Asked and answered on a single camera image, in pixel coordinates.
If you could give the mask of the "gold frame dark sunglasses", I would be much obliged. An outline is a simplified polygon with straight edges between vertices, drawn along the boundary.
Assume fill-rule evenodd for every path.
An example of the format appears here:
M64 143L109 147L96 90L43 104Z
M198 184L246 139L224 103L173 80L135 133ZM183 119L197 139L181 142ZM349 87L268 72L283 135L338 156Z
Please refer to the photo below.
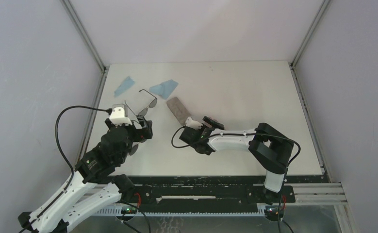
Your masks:
M130 149L128 155L129 155L129 156L134 155L134 154L136 153L136 151L138 150L138 148L139 148L139 143L134 143L134 144L132 145L132 148Z

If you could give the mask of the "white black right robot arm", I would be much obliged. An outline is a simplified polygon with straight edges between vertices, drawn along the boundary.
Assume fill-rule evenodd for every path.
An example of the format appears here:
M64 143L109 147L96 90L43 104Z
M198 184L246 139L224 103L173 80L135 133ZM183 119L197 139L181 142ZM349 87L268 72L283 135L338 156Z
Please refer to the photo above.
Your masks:
M264 190L268 193L280 193L288 166L294 159L294 147L301 151L296 141L267 123L260 123L249 130L229 131L210 117L205 116L202 122L188 117L180 129L179 139L185 143L185 147L191 147L199 154L211 155L224 150L251 153L266 169Z

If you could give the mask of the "light blue cleaning cloth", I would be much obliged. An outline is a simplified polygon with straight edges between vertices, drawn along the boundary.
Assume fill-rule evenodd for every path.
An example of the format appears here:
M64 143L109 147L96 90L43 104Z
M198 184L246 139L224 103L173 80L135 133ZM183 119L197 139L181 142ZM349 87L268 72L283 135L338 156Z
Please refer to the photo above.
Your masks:
M170 97L179 83L175 80L167 80L149 88L149 92L166 100Z

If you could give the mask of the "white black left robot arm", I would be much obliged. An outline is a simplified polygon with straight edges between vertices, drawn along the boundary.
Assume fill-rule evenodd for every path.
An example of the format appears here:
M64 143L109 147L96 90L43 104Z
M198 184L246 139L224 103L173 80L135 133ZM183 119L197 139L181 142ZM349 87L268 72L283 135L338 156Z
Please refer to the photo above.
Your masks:
M22 229L68 233L105 206L133 198L135 185L130 178L111 174L136 152L140 143L153 137L152 121L143 116L137 119L140 128L129 120L116 125L106 119L107 133L75 165L65 183L38 209L18 216Z

